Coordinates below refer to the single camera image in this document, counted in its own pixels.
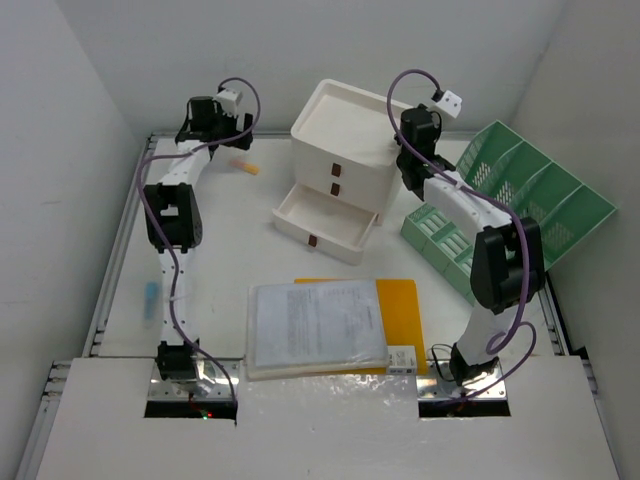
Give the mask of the pink orange highlighter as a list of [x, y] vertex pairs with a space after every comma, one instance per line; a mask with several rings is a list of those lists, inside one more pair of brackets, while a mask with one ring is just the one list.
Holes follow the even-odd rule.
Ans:
[[251, 163], [247, 163], [245, 161], [241, 161], [238, 159], [234, 159], [230, 162], [230, 165], [233, 166], [234, 168], [237, 168], [239, 170], [242, 170], [246, 173], [249, 173], [251, 175], [258, 175], [260, 172], [260, 168], [257, 165], [251, 164]]

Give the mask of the white three-drawer organizer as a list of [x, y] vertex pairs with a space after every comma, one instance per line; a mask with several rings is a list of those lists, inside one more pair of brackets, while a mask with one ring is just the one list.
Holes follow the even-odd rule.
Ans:
[[409, 106], [336, 80], [319, 82], [291, 128], [296, 181], [382, 224], [400, 188], [391, 122]]

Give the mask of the white drawer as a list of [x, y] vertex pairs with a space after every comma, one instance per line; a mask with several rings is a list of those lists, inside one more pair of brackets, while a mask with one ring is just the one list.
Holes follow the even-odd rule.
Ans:
[[350, 265], [362, 262], [377, 217], [299, 183], [272, 214], [281, 233]]

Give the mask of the small clear blue-capped bottle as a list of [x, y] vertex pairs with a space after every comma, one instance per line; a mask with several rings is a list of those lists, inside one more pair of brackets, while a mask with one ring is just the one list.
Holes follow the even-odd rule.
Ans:
[[143, 325], [150, 328], [156, 318], [161, 287], [158, 282], [147, 282], [144, 288]]

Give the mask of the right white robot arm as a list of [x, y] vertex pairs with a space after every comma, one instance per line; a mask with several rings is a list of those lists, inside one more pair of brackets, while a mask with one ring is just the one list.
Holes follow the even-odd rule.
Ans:
[[462, 385], [494, 368], [522, 325], [526, 304], [544, 284], [540, 227], [474, 190], [437, 154], [441, 123], [426, 106], [404, 110], [394, 128], [405, 187], [474, 243], [470, 285], [475, 303], [449, 362], [452, 380]]

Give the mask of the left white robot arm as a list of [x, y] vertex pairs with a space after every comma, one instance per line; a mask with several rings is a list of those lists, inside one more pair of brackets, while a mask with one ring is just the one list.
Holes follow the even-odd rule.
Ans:
[[188, 267], [203, 237], [195, 185], [218, 147], [250, 148], [254, 117], [244, 114], [238, 119], [241, 97], [240, 92], [221, 87], [213, 96], [189, 99], [185, 120], [174, 139], [176, 152], [151, 158], [167, 160], [167, 172], [154, 183], [137, 179], [147, 236], [158, 252], [162, 270], [163, 327], [156, 364], [164, 380], [186, 381], [197, 376], [200, 341], [187, 313]]

